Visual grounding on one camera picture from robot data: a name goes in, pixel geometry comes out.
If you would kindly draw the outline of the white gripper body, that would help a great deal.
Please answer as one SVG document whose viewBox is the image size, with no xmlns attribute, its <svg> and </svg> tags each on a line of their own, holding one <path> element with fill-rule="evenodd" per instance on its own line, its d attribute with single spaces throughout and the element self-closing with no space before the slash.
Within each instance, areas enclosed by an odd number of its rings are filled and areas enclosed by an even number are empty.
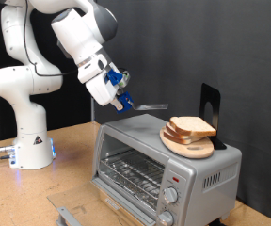
<svg viewBox="0 0 271 226">
<path fill-rule="evenodd" d="M 78 66 L 79 81 L 86 84 L 89 93 L 99 105 L 111 103 L 119 89 L 106 76 L 111 70 L 116 73 L 119 71 L 109 57 L 104 55 L 90 56 Z"/>
</svg>

